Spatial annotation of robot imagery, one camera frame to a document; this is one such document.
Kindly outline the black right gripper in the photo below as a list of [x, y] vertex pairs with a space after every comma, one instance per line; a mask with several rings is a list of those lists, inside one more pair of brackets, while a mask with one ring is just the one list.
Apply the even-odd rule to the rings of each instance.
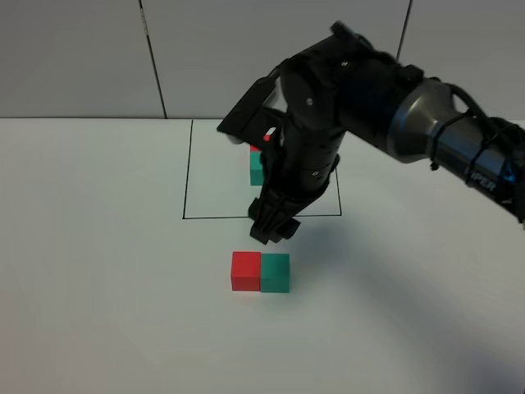
[[266, 245], [289, 240], [300, 222], [295, 218], [319, 199], [339, 162], [340, 128], [310, 129], [288, 119], [278, 139], [262, 152], [264, 184], [249, 207], [250, 236]]

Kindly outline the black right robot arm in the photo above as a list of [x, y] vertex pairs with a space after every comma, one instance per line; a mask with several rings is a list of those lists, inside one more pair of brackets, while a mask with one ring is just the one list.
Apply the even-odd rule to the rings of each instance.
[[524, 132], [462, 88], [425, 76], [335, 23], [331, 35], [253, 83], [221, 129], [261, 152], [251, 236], [291, 238], [327, 189], [351, 133], [402, 163], [427, 159], [524, 218]]

